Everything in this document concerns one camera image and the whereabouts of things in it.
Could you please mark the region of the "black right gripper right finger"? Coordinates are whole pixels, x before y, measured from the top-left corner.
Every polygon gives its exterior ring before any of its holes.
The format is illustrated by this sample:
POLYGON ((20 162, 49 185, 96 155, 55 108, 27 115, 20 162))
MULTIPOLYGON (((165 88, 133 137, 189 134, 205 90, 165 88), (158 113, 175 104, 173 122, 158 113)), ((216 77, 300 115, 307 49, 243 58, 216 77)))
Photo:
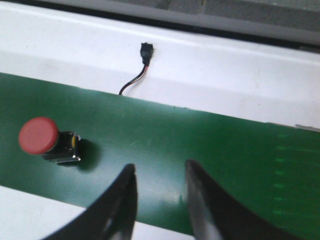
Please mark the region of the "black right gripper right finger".
POLYGON ((296 240, 239 203, 195 160, 185 162, 187 206, 197 240, 296 240))

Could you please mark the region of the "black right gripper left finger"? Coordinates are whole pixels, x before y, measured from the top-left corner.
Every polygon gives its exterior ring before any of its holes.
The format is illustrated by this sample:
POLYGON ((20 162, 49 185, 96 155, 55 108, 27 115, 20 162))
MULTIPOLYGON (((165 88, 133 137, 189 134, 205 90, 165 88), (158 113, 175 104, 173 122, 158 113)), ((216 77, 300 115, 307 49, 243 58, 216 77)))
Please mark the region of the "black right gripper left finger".
POLYGON ((130 240, 137 217, 134 164, 127 164, 109 188, 84 212, 46 240, 130 240))

